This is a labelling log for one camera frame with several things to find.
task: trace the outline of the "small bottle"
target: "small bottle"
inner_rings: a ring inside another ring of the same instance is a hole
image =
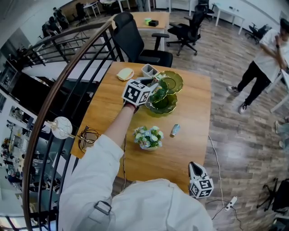
[[[180,125],[174,125],[174,127],[172,128],[171,136],[174,137],[178,133],[180,128]]]

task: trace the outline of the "power strip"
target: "power strip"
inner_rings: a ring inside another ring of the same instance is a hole
[[[234,206],[234,204],[237,202],[238,197],[233,197],[232,200],[226,205],[225,211],[229,211],[231,209],[231,206]]]

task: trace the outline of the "chair armrest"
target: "chair armrest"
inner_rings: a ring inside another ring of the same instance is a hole
[[[181,26],[179,26],[179,25],[176,25],[176,24],[174,24],[174,23],[169,23],[170,24],[170,26],[172,26],[172,27],[176,27],[176,28],[179,28],[179,29],[181,29],[182,27]]]
[[[185,18],[185,19],[188,19],[188,20],[193,20],[192,17],[188,17],[188,16],[185,16],[184,18]]]
[[[142,63],[158,63],[161,59],[156,57],[139,56],[138,61]]]
[[[168,34],[162,34],[162,33],[153,33],[152,37],[170,38],[170,36]]]

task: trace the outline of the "white flowers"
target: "white flowers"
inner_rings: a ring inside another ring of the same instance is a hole
[[[158,137],[156,137],[155,135],[152,135],[152,136],[151,136],[151,139],[152,139],[153,141],[157,141],[157,140],[158,140]]]
[[[158,131],[158,134],[161,136],[161,139],[163,139],[163,132],[162,131]]]
[[[151,129],[147,129],[146,126],[134,129],[133,133],[135,143],[139,143],[141,148],[154,148],[161,147],[163,144],[163,132],[159,131],[159,127],[153,126]]]

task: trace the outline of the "sneaker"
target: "sneaker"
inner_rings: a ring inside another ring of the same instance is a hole
[[[276,134],[278,134],[278,128],[279,128],[279,126],[280,126],[280,124],[279,124],[279,122],[276,120],[276,121],[275,121],[275,132],[276,132]]]
[[[245,110],[247,109],[247,105],[245,103],[242,103],[242,105],[239,107],[239,113],[243,114]]]
[[[227,86],[227,91],[230,92],[234,96],[238,96],[240,94],[238,89],[236,87],[233,87],[233,86]]]
[[[284,148],[284,144],[283,144],[283,142],[280,140],[279,141],[279,146],[281,147],[281,148]]]

